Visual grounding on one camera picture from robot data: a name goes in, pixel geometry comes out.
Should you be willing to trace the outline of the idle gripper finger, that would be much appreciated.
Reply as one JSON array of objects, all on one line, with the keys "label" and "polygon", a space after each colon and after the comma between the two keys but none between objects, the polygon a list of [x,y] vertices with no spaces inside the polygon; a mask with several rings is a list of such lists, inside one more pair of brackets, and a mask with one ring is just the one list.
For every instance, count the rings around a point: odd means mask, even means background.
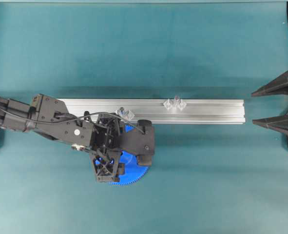
[{"label": "idle gripper finger", "polygon": [[283,116],[254,119],[252,123],[254,125],[258,125],[266,129],[271,129],[288,136],[288,113]]},{"label": "idle gripper finger", "polygon": [[251,94],[252,97],[288,95],[288,71]]}]

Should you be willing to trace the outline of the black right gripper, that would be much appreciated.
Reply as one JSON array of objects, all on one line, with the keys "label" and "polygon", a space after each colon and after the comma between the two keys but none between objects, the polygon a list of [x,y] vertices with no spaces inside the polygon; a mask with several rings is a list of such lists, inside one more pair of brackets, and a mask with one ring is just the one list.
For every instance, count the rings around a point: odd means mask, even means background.
[{"label": "black right gripper", "polygon": [[[92,126],[90,145],[82,149],[96,158],[120,158],[122,150],[119,149],[116,139],[124,133],[125,123],[123,118],[117,114],[99,114],[96,121],[92,121],[91,114],[85,114],[84,123]],[[137,127],[151,127],[152,122],[146,119],[137,121]],[[138,166],[150,167],[152,155],[136,155]]]}]

